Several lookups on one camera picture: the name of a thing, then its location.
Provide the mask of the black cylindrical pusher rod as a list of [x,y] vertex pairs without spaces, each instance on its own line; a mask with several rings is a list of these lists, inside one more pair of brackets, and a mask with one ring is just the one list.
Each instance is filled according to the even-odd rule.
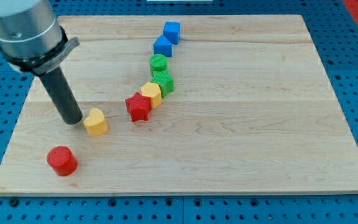
[[66,124],[82,120],[82,112],[60,67],[39,76],[49,97]]

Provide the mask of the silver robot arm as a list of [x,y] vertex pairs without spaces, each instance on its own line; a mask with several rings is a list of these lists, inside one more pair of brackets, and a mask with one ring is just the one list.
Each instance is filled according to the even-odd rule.
[[80,41],[69,39],[48,0],[0,0],[0,49],[18,72],[39,77],[66,124],[82,112],[60,68]]

